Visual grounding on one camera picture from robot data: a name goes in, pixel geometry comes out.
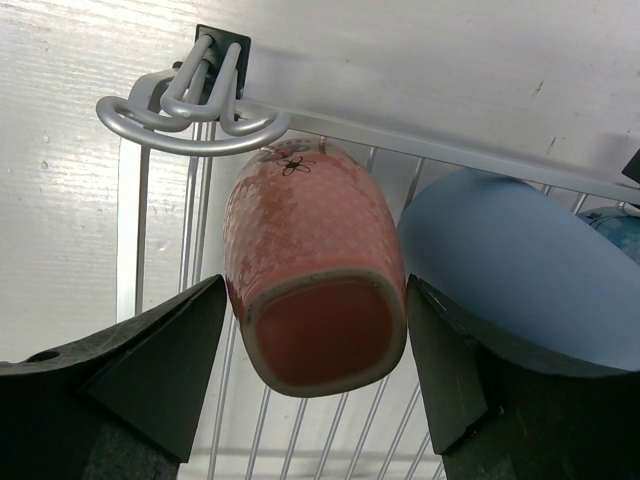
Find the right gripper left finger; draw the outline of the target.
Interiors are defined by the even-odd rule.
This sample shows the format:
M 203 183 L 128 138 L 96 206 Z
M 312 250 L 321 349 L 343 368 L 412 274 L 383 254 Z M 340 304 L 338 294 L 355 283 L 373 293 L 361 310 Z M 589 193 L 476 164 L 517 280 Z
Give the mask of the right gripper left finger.
M 1 366 L 5 479 L 174 479 L 227 306 L 210 277 L 129 320 Z

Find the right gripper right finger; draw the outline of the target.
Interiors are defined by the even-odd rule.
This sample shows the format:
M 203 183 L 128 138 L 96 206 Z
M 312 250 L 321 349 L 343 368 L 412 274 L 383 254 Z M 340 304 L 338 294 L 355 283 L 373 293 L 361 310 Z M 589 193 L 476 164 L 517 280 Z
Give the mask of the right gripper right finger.
M 639 376 L 560 354 L 417 277 L 408 327 L 434 452 L 450 479 L 635 479 Z

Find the plain blue cup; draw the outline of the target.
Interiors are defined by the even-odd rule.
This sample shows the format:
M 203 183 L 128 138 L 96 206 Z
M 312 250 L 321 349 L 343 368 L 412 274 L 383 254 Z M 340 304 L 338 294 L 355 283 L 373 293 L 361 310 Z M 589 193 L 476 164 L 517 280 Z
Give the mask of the plain blue cup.
M 424 188 L 398 235 L 408 273 L 549 350 L 639 367 L 639 267 L 530 185 L 465 169 Z

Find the blue flowered mug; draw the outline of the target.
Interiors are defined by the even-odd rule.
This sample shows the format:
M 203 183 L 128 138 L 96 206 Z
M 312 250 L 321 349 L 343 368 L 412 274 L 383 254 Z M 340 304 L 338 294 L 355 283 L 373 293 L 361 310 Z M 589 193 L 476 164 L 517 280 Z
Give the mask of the blue flowered mug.
M 594 233 L 587 233 L 577 257 L 598 272 L 639 273 L 639 211 L 623 204 L 599 207 L 578 214 Z

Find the orange ceramic mug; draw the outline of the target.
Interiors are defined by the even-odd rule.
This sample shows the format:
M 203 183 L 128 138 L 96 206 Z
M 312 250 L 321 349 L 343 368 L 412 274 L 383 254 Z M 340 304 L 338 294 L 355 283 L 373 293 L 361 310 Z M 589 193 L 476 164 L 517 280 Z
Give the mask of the orange ceramic mug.
M 310 138 L 261 148 L 231 192 L 223 240 L 242 340 L 270 388 L 323 397 L 396 367 L 407 338 L 396 227 L 345 150 Z

